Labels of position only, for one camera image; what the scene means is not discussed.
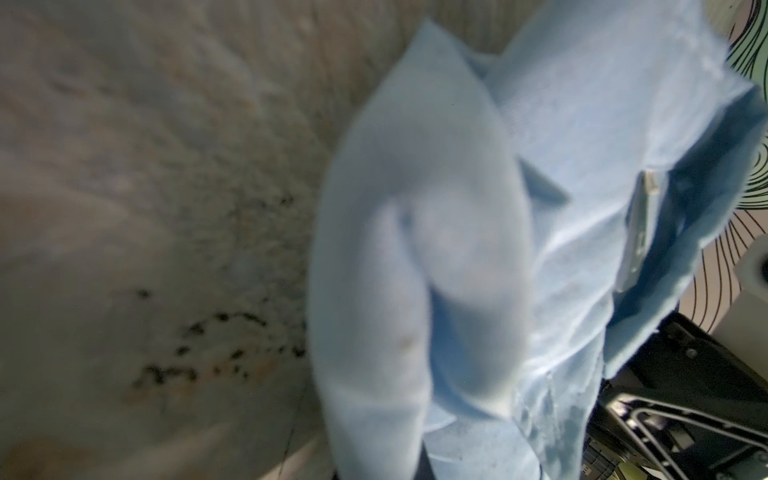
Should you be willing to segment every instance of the blue cloth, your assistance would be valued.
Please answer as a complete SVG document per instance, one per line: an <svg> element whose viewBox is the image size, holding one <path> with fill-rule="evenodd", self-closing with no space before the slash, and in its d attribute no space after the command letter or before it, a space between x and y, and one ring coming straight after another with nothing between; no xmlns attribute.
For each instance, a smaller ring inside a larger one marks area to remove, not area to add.
<svg viewBox="0 0 768 480"><path fill-rule="evenodd" d="M422 439L438 480L578 478L602 378L674 308L765 128L725 54L694 0L550 1L498 57L422 26L317 217L343 480L411 480Z"/></svg>

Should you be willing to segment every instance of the screw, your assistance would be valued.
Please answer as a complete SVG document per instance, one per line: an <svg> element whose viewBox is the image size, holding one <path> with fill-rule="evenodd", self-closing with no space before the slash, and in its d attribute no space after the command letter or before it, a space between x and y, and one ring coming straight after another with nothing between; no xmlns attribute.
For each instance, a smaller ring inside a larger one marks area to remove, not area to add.
<svg viewBox="0 0 768 480"><path fill-rule="evenodd" d="M755 454L755 460L768 467L768 452L759 451Z"/></svg>

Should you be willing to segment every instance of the crumpled fabric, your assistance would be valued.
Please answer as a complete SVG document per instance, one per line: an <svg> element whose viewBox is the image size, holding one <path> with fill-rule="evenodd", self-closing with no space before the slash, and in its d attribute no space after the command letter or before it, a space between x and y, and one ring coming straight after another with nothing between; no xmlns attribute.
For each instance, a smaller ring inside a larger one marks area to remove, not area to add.
<svg viewBox="0 0 768 480"><path fill-rule="evenodd" d="M764 132L726 52L694 0L552 0L498 57L421 27L317 217L342 480L411 480L422 441L438 480L578 478L601 380L674 309Z"/></svg>

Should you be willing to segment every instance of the light blue fabric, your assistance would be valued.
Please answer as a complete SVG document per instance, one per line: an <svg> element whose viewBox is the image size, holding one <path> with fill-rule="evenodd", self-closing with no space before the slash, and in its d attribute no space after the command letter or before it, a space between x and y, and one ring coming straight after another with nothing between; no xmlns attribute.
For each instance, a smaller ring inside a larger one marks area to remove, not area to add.
<svg viewBox="0 0 768 480"><path fill-rule="evenodd" d="M411 480L422 438L439 480L578 478L601 379L674 308L763 133L725 53L693 0L552 1L497 58L423 25L317 218L310 356L343 480ZM636 185L654 201L627 231Z"/></svg>

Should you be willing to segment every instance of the marble surface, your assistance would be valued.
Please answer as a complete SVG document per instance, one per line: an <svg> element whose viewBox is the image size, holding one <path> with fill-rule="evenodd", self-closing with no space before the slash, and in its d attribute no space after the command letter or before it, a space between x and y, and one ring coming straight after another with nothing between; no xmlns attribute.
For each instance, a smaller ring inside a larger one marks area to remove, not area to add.
<svg viewBox="0 0 768 480"><path fill-rule="evenodd" d="M538 4L0 0L0 478L330 478L329 156L421 18L498 51Z"/></svg>

